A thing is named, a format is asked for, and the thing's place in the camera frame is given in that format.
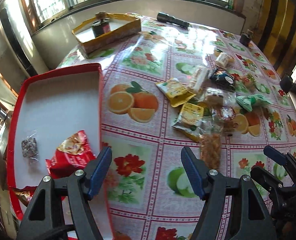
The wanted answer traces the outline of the black jar in yellow tray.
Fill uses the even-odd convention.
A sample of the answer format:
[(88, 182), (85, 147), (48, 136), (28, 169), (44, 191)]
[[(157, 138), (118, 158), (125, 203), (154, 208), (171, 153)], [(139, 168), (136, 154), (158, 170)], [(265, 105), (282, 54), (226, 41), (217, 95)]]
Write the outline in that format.
[(95, 14), (95, 21), (91, 25), (95, 38), (102, 36), (111, 31), (109, 18), (105, 11)]

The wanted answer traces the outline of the green label twist packet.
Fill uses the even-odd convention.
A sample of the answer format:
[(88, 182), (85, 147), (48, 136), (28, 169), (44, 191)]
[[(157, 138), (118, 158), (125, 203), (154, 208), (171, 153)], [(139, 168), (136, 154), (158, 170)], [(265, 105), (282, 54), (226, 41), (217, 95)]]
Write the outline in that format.
[(241, 81), (248, 90), (253, 90), (256, 87), (257, 80), (251, 73), (243, 75)]

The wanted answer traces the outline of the yellow biscuit packet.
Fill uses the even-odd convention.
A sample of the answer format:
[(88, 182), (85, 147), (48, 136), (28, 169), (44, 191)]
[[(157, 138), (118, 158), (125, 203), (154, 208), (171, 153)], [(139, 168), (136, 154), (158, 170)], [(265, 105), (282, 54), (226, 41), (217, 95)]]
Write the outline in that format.
[(171, 78), (164, 82), (157, 82), (157, 88), (167, 97), (171, 107), (179, 107), (187, 103), (196, 94), (192, 93), (177, 78)]
[(203, 121), (204, 108), (192, 103), (183, 104), (172, 127), (184, 133), (194, 142), (200, 140), (200, 127)]

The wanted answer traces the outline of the floral fruit tablecloth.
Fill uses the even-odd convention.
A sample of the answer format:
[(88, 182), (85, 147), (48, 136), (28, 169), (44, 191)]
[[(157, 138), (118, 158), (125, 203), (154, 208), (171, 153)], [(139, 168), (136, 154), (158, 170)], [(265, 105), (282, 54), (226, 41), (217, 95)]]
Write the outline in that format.
[(113, 151), (107, 196), (116, 239), (190, 239), (204, 202), (180, 152), (224, 176), (254, 167), (290, 186), (266, 145), (296, 159), (296, 111), (262, 52), (224, 30), (141, 17), (141, 32), (60, 66), (96, 62), (104, 75), (103, 142)]

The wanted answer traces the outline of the round pastry clear packet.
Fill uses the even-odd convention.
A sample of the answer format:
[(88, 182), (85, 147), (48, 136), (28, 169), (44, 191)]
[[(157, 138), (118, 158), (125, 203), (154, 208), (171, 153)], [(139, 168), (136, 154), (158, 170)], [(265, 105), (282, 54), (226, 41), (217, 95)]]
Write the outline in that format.
[(237, 114), (232, 106), (215, 105), (213, 108), (213, 115), (223, 126), (223, 132), (232, 133), (236, 131), (236, 128), (238, 127), (236, 121)]

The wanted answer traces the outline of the green bottle on windowsill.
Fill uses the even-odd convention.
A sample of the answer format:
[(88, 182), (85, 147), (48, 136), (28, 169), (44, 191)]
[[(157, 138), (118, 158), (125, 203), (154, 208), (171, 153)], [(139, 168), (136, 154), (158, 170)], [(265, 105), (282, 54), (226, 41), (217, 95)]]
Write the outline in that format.
[(229, 9), (233, 10), (233, 0), (229, 0)]

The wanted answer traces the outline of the green long snack packet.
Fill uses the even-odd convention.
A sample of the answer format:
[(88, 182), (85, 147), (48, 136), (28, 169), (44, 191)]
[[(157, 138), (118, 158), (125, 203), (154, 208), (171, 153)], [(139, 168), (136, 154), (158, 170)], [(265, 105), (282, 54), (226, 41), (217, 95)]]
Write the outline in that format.
[(255, 107), (262, 107), (272, 104), (268, 98), (261, 94), (236, 96), (236, 102), (248, 112), (251, 112)]

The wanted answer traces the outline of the black cup at table edge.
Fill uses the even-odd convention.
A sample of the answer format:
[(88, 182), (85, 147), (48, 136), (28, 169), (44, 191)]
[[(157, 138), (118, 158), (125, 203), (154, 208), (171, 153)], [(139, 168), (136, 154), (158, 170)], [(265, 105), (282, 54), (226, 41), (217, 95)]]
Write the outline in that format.
[(292, 77), (288, 74), (285, 74), (281, 78), (280, 87), (286, 94), (296, 90), (296, 84), (293, 82)]

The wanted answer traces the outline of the crumbly cake clear packet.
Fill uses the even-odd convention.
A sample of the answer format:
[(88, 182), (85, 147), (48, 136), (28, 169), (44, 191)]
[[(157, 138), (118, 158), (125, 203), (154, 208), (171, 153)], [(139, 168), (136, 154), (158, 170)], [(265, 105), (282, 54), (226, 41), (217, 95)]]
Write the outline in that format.
[(222, 107), (224, 103), (224, 92), (217, 88), (208, 87), (204, 90), (204, 102), (211, 107)]

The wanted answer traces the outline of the mixed nut bar packet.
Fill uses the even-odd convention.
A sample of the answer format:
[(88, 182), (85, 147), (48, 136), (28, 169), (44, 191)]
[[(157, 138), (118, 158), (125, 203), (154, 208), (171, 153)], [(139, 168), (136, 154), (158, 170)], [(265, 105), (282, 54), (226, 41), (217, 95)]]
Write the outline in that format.
[(21, 140), (21, 152), (23, 158), (38, 161), (39, 150), (36, 130), (25, 133), (25, 136)]

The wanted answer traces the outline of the black flashlight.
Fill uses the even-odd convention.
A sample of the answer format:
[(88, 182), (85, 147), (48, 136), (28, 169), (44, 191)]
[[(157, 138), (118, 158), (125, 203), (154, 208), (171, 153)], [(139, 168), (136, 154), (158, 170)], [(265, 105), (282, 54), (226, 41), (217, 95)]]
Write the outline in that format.
[(175, 18), (173, 16), (170, 16), (169, 14), (165, 14), (163, 12), (159, 12), (157, 14), (157, 17), (156, 19), (159, 21), (159, 22), (162, 22), (162, 23), (171, 23), (171, 24), (176, 24), (184, 29), (187, 29), (189, 27), (189, 23), (184, 21), (184, 20), (181, 20), (179, 18)]

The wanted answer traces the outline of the yellow cardboard tray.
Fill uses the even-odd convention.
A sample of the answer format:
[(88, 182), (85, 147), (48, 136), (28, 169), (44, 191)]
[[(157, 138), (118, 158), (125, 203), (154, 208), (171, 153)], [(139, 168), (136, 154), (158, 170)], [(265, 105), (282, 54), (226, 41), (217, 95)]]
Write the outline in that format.
[(80, 47), (86, 54), (122, 38), (141, 32), (141, 20), (136, 16), (99, 12), (72, 29)]

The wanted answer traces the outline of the black mooncake packet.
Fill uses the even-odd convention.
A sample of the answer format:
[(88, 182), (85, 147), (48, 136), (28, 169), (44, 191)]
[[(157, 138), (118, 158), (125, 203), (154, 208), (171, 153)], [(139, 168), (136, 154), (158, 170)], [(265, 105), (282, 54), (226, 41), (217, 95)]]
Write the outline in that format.
[(235, 78), (225, 69), (215, 69), (209, 79), (222, 89), (235, 91)]

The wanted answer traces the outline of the white wafer packet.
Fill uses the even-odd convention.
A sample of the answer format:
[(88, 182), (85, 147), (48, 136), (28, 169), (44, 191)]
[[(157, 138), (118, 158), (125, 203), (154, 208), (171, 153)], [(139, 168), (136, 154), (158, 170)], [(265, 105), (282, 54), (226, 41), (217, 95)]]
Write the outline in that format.
[(234, 62), (234, 58), (230, 54), (220, 53), (215, 60), (215, 65), (219, 68), (226, 69), (228, 64), (233, 62)]
[(187, 84), (188, 91), (197, 94), (203, 83), (209, 76), (209, 69), (204, 66), (197, 66)]

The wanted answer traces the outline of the fried twist clear packet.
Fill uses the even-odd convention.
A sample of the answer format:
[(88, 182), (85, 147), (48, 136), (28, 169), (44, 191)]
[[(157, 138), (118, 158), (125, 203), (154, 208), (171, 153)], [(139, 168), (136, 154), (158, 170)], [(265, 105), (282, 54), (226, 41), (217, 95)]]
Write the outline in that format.
[(220, 134), (204, 134), (200, 136), (200, 158), (209, 169), (218, 170), (221, 158)]

